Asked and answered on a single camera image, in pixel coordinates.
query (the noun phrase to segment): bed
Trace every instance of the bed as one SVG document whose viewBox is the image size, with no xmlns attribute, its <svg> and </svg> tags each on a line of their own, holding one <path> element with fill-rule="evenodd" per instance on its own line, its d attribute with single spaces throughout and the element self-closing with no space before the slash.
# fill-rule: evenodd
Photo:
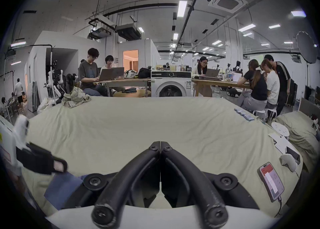
<svg viewBox="0 0 320 229">
<path fill-rule="evenodd" d="M 28 140 L 68 162 L 75 175 L 119 171 L 157 140 L 167 141 L 201 171 L 234 174 L 266 214 L 279 210 L 271 203 L 257 170 L 271 162 L 290 197 L 297 174 L 281 166 L 281 153 L 268 136 L 274 130 L 260 120 L 247 121 L 233 103 L 221 98 L 104 98 L 92 97 L 75 108 L 57 105 L 30 119 Z M 52 176 L 23 170 L 35 200 L 51 215 L 55 208 L 44 198 Z"/>
<path fill-rule="evenodd" d="M 311 172 L 320 154 L 320 143 L 315 137 L 313 121 L 309 116 L 316 114 L 320 120 L 320 109 L 308 100 L 302 98 L 299 110 L 280 115 L 275 121 L 286 126 L 289 130 L 289 141 L 303 157 L 306 168 Z"/>
</svg>

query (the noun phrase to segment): gray laptop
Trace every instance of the gray laptop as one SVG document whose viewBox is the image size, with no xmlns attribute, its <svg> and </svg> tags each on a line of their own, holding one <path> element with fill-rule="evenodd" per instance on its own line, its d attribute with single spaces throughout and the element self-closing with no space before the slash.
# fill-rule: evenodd
<svg viewBox="0 0 320 229">
<path fill-rule="evenodd" d="M 200 76 L 199 79 L 220 80 L 218 77 L 219 72 L 219 69 L 207 69 L 206 74 L 203 77 Z"/>
<path fill-rule="evenodd" d="M 100 74 L 99 81 L 115 79 L 124 76 L 124 67 L 103 69 Z"/>
</svg>

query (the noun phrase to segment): washing machine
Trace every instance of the washing machine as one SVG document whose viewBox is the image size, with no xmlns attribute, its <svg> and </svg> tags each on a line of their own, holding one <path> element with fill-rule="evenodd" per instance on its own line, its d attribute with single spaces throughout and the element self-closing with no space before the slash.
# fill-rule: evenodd
<svg viewBox="0 0 320 229">
<path fill-rule="evenodd" d="M 151 97 L 191 96 L 190 71 L 151 71 Z"/>
</svg>

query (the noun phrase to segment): charging cable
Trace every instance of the charging cable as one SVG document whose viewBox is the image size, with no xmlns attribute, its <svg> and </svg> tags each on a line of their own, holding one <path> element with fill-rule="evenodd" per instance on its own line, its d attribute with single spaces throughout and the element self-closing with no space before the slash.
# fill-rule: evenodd
<svg viewBox="0 0 320 229">
<path fill-rule="evenodd" d="M 279 214 L 280 215 L 280 210 L 281 210 L 281 207 L 282 207 L 282 198 L 281 198 L 281 196 L 279 196 L 278 197 L 278 202 L 280 203 L 280 208 L 279 208 L 279 211 L 278 211 L 278 213 L 275 215 L 275 217 Z"/>
</svg>

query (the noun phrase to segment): washing machine control panel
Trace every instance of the washing machine control panel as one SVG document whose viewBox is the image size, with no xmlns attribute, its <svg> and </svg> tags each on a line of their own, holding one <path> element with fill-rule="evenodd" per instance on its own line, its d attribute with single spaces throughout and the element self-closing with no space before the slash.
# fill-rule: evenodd
<svg viewBox="0 0 320 229">
<path fill-rule="evenodd" d="M 151 71 L 151 78 L 186 78 L 191 79 L 190 71 Z"/>
</svg>

